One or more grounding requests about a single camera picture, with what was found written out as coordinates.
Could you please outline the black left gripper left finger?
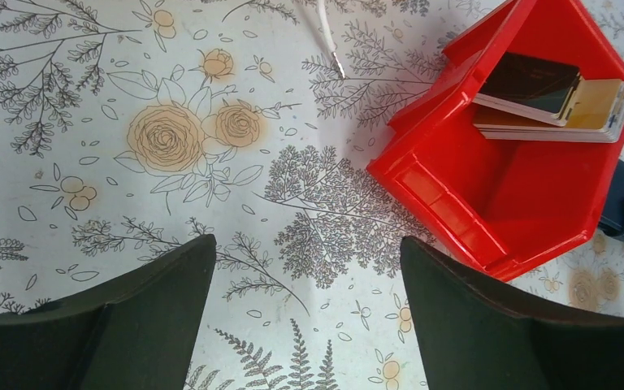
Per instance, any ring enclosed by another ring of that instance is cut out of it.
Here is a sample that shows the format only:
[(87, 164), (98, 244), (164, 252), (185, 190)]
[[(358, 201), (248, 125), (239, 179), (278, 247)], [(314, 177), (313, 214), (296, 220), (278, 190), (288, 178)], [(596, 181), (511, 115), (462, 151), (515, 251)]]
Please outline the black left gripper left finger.
[(194, 238), (126, 274), (0, 314), (0, 389), (180, 389), (216, 263)]

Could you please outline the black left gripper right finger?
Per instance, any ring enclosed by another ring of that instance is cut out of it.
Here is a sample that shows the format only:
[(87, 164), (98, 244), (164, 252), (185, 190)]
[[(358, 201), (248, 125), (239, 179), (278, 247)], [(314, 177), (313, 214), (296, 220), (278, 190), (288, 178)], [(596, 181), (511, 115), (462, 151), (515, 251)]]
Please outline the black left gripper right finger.
[(624, 389), (624, 318), (538, 297), (413, 236), (401, 274), (431, 389)]

